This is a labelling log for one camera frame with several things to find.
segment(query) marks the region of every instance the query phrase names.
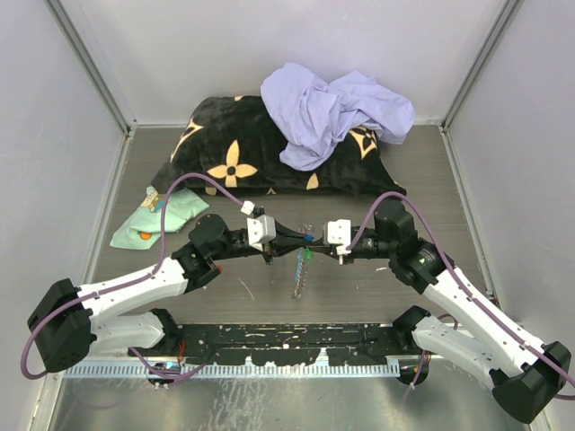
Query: green cloth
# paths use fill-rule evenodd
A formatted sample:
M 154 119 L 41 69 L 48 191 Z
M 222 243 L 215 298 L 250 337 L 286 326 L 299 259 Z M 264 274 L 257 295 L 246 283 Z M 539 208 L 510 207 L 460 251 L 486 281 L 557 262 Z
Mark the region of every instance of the green cloth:
M 146 193 L 144 202 L 112 237 L 110 242 L 112 247 L 147 250 L 160 238 L 160 216 L 164 195 L 158 195 L 153 187 L 148 187 Z M 165 211 L 165 231 L 179 232 L 188 220 L 208 207 L 209 205 L 191 190 L 174 192 Z

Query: robotic arm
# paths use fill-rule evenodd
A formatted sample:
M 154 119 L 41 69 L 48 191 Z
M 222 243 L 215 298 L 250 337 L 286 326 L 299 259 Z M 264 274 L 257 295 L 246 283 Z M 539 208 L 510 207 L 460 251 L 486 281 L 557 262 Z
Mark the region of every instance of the robotic arm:
M 358 227 L 350 220 L 328 222 L 323 238 L 310 241 L 302 233 L 276 222 L 263 209 L 256 208 L 247 227 L 231 231 L 219 215 L 204 215 L 190 232 L 190 242 L 164 259 L 161 269 L 142 269 L 104 283 L 74 287 L 69 279 L 54 284 L 28 320 L 34 330 L 38 323 L 63 303 L 79 295 L 92 299 L 59 314 L 36 338 L 36 345 L 50 373 L 65 370 L 88 353 L 128 347 L 166 347 L 178 342 L 178 329 L 169 313 L 154 310 L 139 316 L 121 316 L 134 308 L 169 296 L 183 295 L 202 288 L 217 277 L 216 261 L 261 255 L 270 264 L 301 247 L 333 257 L 341 265 L 355 259 L 389 259 L 395 276 L 407 286 L 456 318 L 473 335 L 468 337 L 412 307 L 394 322 L 397 337 L 406 346 L 415 345 L 443 356 L 474 375 L 492 389 L 495 400 L 511 416 L 530 423 L 558 393 L 565 380 L 530 351 L 536 349 L 567 372 L 571 353 L 560 342 L 546 345 L 518 327 L 497 306 L 482 295 L 464 276 L 455 273 L 466 292 L 454 280 L 434 244 L 419 237 L 411 214 L 398 200 L 387 199 L 374 213 L 375 227 L 365 229 L 350 247 Z M 98 292 L 135 278 L 153 274 L 145 281 L 107 295 Z M 496 323 L 512 329 L 509 334 Z M 519 344 L 517 339 L 525 342 Z

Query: black pillow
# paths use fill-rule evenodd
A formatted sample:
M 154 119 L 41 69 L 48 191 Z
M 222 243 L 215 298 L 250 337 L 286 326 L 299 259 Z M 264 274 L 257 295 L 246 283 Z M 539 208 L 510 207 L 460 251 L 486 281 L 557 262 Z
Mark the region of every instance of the black pillow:
M 234 189 L 234 194 L 343 191 L 379 195 L 390 190 L 405 194 L 381 163 L 371 130 L 351 130 L 332 156 L 310 172 L 296 171 L 279 160 L 286 144 L 261 97 L 210 97 L 194 110 L 152 186 L 165 193 L 184 173 L 200 172 Z M 184 183 L 196 192 L 216 194 L 202 180 Z

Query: lavender cloth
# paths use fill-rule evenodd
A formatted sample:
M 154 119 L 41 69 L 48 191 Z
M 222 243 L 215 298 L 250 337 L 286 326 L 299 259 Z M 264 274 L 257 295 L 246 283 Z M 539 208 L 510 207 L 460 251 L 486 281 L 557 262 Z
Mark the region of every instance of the lavender cloth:
M 360 72 L 327 84 L 287 63 L 266 78 L 261 97 L 288 140 L 279 159 L 298 171 L 325 162 L 352 128 L 363 125 L 381 141 L 401 144 L 415 119 L 410 101 Z

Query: white wall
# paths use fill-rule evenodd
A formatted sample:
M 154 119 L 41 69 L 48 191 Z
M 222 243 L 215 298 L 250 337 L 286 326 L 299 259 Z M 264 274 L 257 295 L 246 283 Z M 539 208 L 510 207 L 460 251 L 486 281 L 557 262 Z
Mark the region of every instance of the white wall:
M 80 281 L 122 136 L 44 2 L 3 2 L 0 58 L 0 429 L 12 431 L 39 389 L 20 375 L 26 321 L 54 281 Z
M 572 1 L 524 2 L 452 134 L 504 309 L 575 354 L 573 23 Z M 573 429 L 575 404 L 550 412 Z
M 418 120 L 443 119 L 504 1 L 62 3 L 137 121 L 181 124 L 205 97 L 259 93 L 288 61 L 325 80 L 357 69 L 410 98 Z

